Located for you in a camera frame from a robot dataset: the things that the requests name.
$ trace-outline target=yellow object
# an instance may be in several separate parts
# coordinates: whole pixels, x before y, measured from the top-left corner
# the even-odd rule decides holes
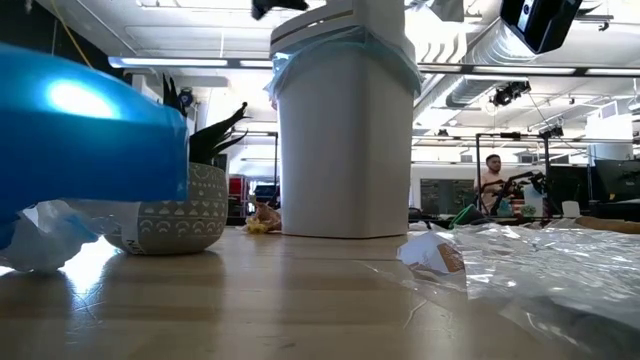
[[[266,234],[269,231],[269,227],[265,224],[261,224],[258,219],[248,218],[247,231],[249,234]]]

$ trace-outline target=cable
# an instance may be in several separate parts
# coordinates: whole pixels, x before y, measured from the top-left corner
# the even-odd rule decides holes
[[[69,38],[71,39],[71,42],[76,47],[76,50],[78,50],[78,53],[80,53],[80,56],[82,56],[82,59],[84,60],[84,62],[87,64],[87,66],[90,69],[93,69],[93,66],[91,66],[91,63],[89,62],[89,59],[87,59],[87,57],[84,55],[84,52],[82,52],[82,49],[80,49],[80,45],[78,45],[78,42],[76,42],[76,38],[71,33],[71,30],[69,30],[69,27],[67,27],[67,24],[64,22],[64,19],[62,18],[62,15],[60,15],[60,12],[58,11],[58,7],[56,6],[55,0],[51,0],[51,7],[53,7],[53,11],[56,13],[56,16],[60,20],[60,23],[62,24],[62,27],[64,28],[64,30],[69,35]]]
[[[540,114],[540,117],[542,118],[542,121],[549,127],[553,127],[553,125],[551,125],[551,123],[549,123],[549,121],[547,121],[547,118],[545,118],[544,114],[542,113],[542,111],[540,110],[540,107],[538,107],[538,104],[536,104],[536,101],[533,99],[533,96],[531,95],[531,93],[528,93],[527,95],[529,95],[529,98],[531,99],[531,102],[533,103],[533,106],[536,108],[536,110],[538,111],[538,114]],[[569,148],[578,151],[578,152],[583,152],[582,149],[578,149],[576,147],[574,147],[573,145],[569,144],[565,139],[561,138],[560,136],[557,136],[558,140],[562,141],[562,143],[564,143],[566,146],[568,146]],[[614,160],[614,159],[607,159],[607,158],[603,158],[603,157],[599,157],[599,156],[595,156],[592,154],[589,154],[589,151],[585,151],[584,155],[587,156],[588,158],[591,158],[593,160],[609,160],[609,161],[621,161],[621,160]]]

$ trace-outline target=computer screen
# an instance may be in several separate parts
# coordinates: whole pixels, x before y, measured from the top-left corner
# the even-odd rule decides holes
[[[597,174],[613,200],[640,198],[640,161],[595,160]]]
[[[547,183],[554,215],[562,214],[562,203],[565,201],[577,201],[580,210],[589,209],[588,176],[586,166],[551,166]]]

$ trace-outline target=duct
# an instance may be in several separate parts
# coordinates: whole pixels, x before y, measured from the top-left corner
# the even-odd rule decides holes
[[[486,35],[465,55],[462,63],[480,65],[526,64],[536,56],[505,26],[496,22]],[[498,84],[498,81],[467,79],[447,75],[415,107],[420,115],[432,106],[463,109]]]

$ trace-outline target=man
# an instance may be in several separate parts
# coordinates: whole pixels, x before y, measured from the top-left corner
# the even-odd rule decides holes
[[[487,172],[480,176],[480,186],[485,186],[482,191],[482,206],[481,210],[483,213],[487,214],[491,211],[491,208],[496,203],[498,194],[502,191],[502,184],[504,183],[504,179],[500,176],[500,170],[502,169],[502,161],[500,160],[500,156],[496,154],[492,154],[487,156]],[[478,192],[478,179],[475,180],[473,184],[473,190]]]

